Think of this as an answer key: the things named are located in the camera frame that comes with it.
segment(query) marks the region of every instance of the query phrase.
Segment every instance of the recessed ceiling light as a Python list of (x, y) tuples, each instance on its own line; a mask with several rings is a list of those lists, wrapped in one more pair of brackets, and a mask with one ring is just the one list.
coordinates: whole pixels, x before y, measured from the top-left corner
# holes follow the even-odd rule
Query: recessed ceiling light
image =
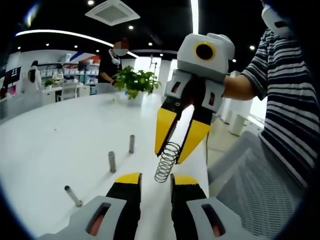
[[(37, 33), (66, 34), (66, 35), (71, 35), (71, 36), (75, 36), (75, 37), (79, 37), (79, 38), (84, 38), (84, 39), (88, 39), (88, 40), (91, 40), (91, 41), (95, 41), (97, 43), (104, 44), (104, 45), (107, 45), (107, 46), (110, 46), (110, 47), (114, 46), (110, 42), (103, 41), (103, 40), (100, 40), (100, 39), (92, 37), (92, 36), (87, 36), (87, 35), (83, 35), (83, 34), (72, 32), (72, 31), (51, 30), (51, 29), (36, 29), (36, 30), (21, 31), (21, 32), (18, 32), (17, 34), (15, 34), (15, 36), (18, 37), (18, 36), (25, 35), (25, 34), (37, 34)], [(135, 57), (136, 59), (139, 58), (138, 55), (136, 55), (136, 54), (134, 54), (134, 53), (132, 53), (130, 51), (128, 51), (128, 54), (131, 55), (132, 57)]]

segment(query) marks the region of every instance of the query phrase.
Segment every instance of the metal peg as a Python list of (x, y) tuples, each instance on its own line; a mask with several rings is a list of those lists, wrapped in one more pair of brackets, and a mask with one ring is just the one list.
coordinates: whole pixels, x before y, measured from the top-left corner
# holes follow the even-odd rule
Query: metal peg
[(135, 148), (135, 135), (130, 135), (129, 153), (133, 154)]
[(69, 195), (69, 197), (74, 201), (75, 205), (79, 208), (83, 206), (83, 202), (77, 198), (74, 191), (72, 191), (71, 187), (65, 186), (64, 187), (65, 192)]
[(110, 164), (110, 172), (115, 173), (116, 172), (116, 159), (115, 159), (115, 152), (114, 151), (109, 152), (109, 164)]

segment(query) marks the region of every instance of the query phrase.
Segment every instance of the curved light strip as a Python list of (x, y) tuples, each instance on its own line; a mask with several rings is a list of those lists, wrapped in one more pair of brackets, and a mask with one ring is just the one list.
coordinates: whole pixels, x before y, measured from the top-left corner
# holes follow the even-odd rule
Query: curved light strip
[[(87, 36), (87, 35), (83, 35), (83, 34), (79, 34), (79, 33), (75, 33), (75, 32), (71, 32), (71, 31), (62, 31), (62, 30), (48, 30), (48, 29), (38, 29), (38, 30), (28, 30), (28, 31), (21, 31), (18, 32), (15, 36), (21, 36), (21, 35), (25, 35), (25, 34), (37, 34), (37, 33), (52, 33), (52, 34), (66, 34), (66, 35), (71, 35), (71, 36), (75, 36), (75, 37), (79, 37), (79, 38), (84, 38), (84, 39), (89, 39), (92, 41), (95, 41), (97, 43), (101, 43), (110, 47), (113, 47), (114, 45), (107, 42), (107, 41), (102, 41), (98, 38), (92, 37), (92, 36)], [(128, 51), (128, 54), (138, 58), (139, 56), (135, 55), (132, 52)]]
[(199, 33), (199, 2), (198, 0), (190, 0), (192, 12), (192, 32)]

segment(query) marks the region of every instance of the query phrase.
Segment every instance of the air conditioning vent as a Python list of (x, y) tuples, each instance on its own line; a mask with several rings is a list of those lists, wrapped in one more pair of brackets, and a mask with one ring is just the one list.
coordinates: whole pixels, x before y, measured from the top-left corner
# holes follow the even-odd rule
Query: air conditioning vent
[(85, 14), (109, 26), (139, 19), (140, 16), (120, 0), (107, 0)]

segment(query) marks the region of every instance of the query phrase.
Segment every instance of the chair backrest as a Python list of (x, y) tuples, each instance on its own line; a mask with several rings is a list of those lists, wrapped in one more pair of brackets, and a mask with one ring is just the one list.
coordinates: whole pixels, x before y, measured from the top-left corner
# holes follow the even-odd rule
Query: chair backrest
[(209, 195), (238, 214), (255, 236), (273, 239), (294, 213), (304, 189), (251, 132), (208, 169)]
[(63, 100), (74, 99), (77, 97), (77, 82), (66, 82), (62, 84), (61, 98)]
[(4, 122), (4, 120), (8, 116), (7, 102), (7, 97), (0, 100), (0, 124)]
[(0, 101), (0, 124), (40, 107), (42, 107), (41, 91), (6, 97)]
[(96, 94), (110, 94), (117, 93), (119, 90), (110, 83), (97, 83), (95, 85)]

